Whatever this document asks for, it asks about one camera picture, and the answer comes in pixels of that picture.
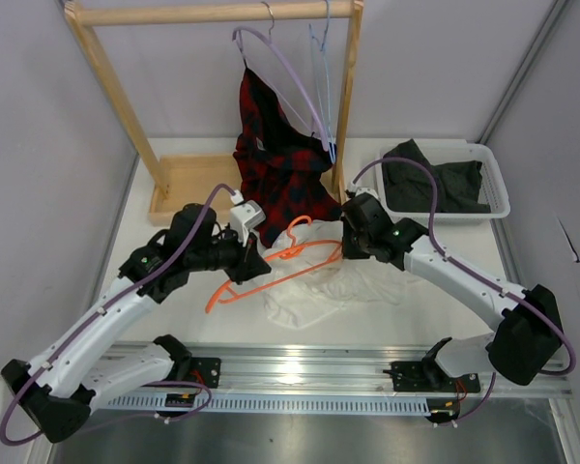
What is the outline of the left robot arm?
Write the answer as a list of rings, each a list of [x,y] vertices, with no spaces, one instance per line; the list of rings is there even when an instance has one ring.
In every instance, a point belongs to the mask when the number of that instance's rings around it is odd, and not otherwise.
[[[28,362],[9,361],[1,376],[37,433],[52,444],[63,442],[98,409],[140,387],[206,389],[196,379],[191,351],[170,334],[107,368],[97,363],[131,325],[160,307],[192,274],[223,271],[231,281],[243,283],[269,273],[254,233],[264,219],[260,206],[243,201],[220,228],[214,210],[187,204],[169,227],[130,254],[108,290],[61,338]]]

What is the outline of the white skirt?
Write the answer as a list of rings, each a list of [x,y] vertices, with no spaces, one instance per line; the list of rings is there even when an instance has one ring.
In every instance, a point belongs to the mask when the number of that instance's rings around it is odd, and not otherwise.
[[[280,257],[272,271],[255,279],[262,286],[265,313],[281,327],[301,330],[343,310],[363,309],[372,304],[401,305],[406,298],[409,278],[396,267],[373,258],[324,261],[342,239],[340,221],[304,221],[282,233],[264,252],[270,256],[291,245],[313,242],[298,256]]]

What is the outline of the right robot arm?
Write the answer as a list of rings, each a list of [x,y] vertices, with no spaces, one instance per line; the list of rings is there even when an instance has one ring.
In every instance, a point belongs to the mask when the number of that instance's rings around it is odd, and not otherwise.
[[[363,192],[342,206],[342,253],[375,258],[418,276],[471,309],[490,332],[466,339],[445,337],[420,361],[423,382],[443,390],[455,379],[496,372],[529,385],[563,346],[554,294],[500,280],[447,252],[434,234],[410,218],[393,221],[379,199]]]

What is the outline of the orange plastic hanger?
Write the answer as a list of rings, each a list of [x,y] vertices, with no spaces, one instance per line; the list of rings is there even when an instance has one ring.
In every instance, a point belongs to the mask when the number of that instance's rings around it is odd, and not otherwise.
[[[320,271],[341,260],[342,242],[340,239],[318,239],[300,241],[295,228],[305,225],[307,232],[313,232],[313,219],[302,215],[295,217],[281,235],[289,240],[289,246],[265,257],[270,272],[261,275],[252,289],[237,292],[234,283],[226,280],[213,293],[205,305],[205,313],[210,314],[216,305],[229,305],[247,297],[270,290],[292,279]]]

